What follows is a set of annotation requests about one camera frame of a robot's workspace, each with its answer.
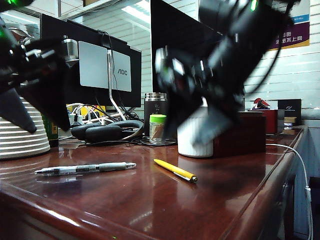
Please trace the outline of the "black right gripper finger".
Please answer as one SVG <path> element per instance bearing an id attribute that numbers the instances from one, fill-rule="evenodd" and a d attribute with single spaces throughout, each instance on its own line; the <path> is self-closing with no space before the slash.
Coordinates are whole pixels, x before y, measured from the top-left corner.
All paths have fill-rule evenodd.
<path id="1" fill-rule="evenodd" d="M 231 104 L 231 108 L 223 112 L 216 106 L 202 99 L 195 124 L 194 145 L 202 146 L 208 144 L 216 137 L 230 129 L 238 120 L 238 112 L 242 106 L 239 101 Z"/>
<path id="2" fill-rule="evenodd" d="M 202 104 L 200 95 L 183 97 L 178 94 L 167 94 L 167 115 L 163 129 L 165 138 L 174 138 L 178 127 L 192 115 Z"/>

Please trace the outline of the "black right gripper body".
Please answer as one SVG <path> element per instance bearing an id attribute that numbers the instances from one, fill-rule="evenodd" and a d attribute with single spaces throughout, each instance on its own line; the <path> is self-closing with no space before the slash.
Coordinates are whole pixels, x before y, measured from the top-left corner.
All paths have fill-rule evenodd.
<path id="1" fill-rule="evenodd" d="M 154 68 L 171 107 L 198 107 L 202 98 L 214 107 L 240 107 L 253 71 L 253 43 L 226 37 L 206 57 L 166 45 L 156 49 Z"/>

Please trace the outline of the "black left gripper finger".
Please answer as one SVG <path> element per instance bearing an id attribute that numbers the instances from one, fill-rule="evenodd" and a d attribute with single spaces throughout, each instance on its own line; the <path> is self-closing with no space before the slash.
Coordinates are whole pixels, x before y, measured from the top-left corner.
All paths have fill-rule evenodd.
<path id="1" fill-rule="evenodd" d="M 0 116 L 31 134 L 37 130 L 14 88 L 0 94 Z"/>
<path id="2" fill-rule="evenodd" d="M 46 64 L 23 74 L 26 83 L 18 88 L 24 99 L 64 131 L 71 127 L 63 90 L 68 69 L 64 62 Z"/>

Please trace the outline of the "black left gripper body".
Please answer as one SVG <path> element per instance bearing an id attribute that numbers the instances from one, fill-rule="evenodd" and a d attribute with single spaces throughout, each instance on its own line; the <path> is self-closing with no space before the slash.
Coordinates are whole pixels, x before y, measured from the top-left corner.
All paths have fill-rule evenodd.
<path id="1" fill-rule="evenodd" d="M 23 82 L 62 73 L 79 60 L 78 42 L 52 38 L 19 44 L 13 37 L 0 36 L 0 93 L 18 89 Z"/>

